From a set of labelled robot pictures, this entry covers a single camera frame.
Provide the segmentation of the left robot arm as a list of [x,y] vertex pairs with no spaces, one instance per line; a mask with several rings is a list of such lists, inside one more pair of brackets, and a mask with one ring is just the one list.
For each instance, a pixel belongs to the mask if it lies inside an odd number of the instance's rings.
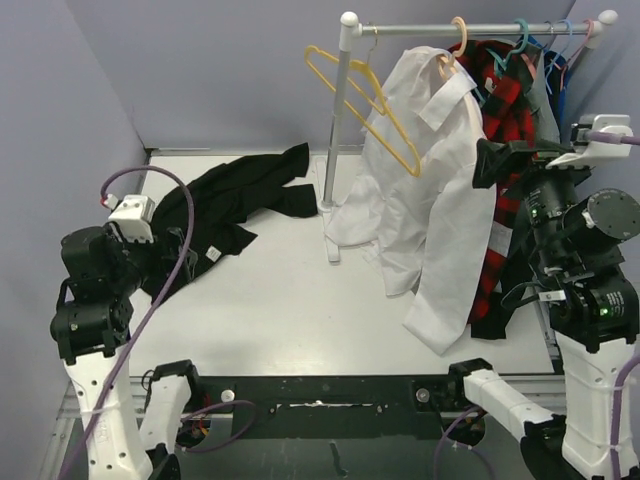
[[174,452],[183,411],[200,405],[204,387],[192,361],[154,368],[144,420],[136,418],[129,355],[132,294],[154,276],[190,280],[197,259],[191,233],[170,227],[149,241],[128,241],[113,222],[66,235],[67,270],[50,324],[72,382],[92,479],[178,479]]

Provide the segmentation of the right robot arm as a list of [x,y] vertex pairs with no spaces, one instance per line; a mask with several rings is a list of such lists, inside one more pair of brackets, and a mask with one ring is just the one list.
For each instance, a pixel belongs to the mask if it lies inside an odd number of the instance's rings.
[[575,186],[589,166],[553,142],[482,139],[476,150],[473,186],[503,185],[525,205],[539,299],[563,364],[566,411],[529,400],[483,359],[450,367],[446,399],[497,420],[537,479],[635,479],[629,376],[639,362],[639,296],[622,271],[620,245],[639,233],[638,202],[613,188],[579,199]]

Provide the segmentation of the white shirt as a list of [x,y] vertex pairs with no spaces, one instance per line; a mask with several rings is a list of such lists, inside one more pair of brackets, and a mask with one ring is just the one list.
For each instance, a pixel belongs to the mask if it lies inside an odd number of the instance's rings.
[[408,140],[377,112],[361,166],[327,236],[341,247],[374,243],[385,292],[414,291],[405,327],[438,355],[463,334],[489,244],[496,191],[475,189],[484,136],[474,80],[448,54],[405,51],[382,90]]

